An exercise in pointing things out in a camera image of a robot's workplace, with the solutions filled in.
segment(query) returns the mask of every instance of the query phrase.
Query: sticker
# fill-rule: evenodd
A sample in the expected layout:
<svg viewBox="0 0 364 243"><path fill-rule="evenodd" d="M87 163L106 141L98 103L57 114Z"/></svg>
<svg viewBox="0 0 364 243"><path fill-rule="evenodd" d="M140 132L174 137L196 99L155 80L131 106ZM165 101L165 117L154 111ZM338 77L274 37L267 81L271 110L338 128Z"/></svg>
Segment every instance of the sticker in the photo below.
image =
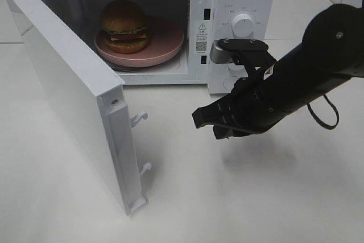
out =
<svg viewBox="0 0 364 243"><path fill-rule="evenodd" d="M273 74L274 65L270 66L264 73L263 80L269 78Z"/></svg>
<svg viewBox="0 0 364 243"><path fill-rule="evenodd" d="M206 53L208 50L208 39L209 39L209 22L200 20L195 23L195 51L196 53Z"/></svg>

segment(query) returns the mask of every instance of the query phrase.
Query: screw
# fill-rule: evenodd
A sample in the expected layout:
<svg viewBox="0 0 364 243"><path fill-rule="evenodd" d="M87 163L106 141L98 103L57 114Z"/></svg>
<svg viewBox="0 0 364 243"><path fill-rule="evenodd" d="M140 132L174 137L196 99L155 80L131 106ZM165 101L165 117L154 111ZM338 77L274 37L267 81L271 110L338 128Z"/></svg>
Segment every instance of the screw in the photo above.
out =
<svg viewBox="0 0 364 243"><path fill-rule="evenodd" d="M339 31L338 33L336 33L337 39L341 39L343 36L344 36L344 33L342 31Z"/></svg>
<svg viewBox="0 0 364 243"><path fill-rule="evenodd" d="M116 106L119 103L118 99L115 99L114 101L111 102L112 106Z"/></svg>

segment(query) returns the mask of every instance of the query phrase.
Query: qr code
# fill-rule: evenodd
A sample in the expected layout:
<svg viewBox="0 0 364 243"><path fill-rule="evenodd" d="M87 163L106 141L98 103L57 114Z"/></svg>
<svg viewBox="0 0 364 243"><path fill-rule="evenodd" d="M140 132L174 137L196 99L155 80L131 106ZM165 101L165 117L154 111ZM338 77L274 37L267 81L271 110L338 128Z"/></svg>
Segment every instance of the qr code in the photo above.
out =
<svg viewBox="0 0 364 243"><path fill-rule="evenodd" d="M196 51L206 51L207 50L207 42L196 42Z"/></svg>

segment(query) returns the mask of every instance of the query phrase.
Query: tomato slice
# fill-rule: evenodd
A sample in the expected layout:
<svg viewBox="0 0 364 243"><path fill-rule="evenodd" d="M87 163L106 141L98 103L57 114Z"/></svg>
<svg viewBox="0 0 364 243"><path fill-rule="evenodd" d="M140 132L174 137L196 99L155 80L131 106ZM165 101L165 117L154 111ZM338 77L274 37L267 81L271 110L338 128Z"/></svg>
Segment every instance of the tomato slice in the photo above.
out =
<svg viewBox="0 0 364 243"><path fill-rule="evenodd" d="M141 31L138 31L136 34L111 34L111 33L109 33L109 35L111 37L117 38L119 40L131 40L131 39L138 38L145 32L146 32L146 30L141 30Z"/></svg>

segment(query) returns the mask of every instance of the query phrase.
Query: white dial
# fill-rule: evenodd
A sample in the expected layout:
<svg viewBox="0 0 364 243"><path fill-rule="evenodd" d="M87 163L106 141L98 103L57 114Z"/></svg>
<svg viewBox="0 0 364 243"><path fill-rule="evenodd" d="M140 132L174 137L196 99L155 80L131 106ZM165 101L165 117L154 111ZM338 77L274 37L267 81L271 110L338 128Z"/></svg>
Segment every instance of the white dial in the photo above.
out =
<svg viewBox="0 0 364 243"><path fill-rule="evenodd" d="M254 31L255 19L248 12L236 15L231 21L233 33L237 37L247 37Z"/></svg>

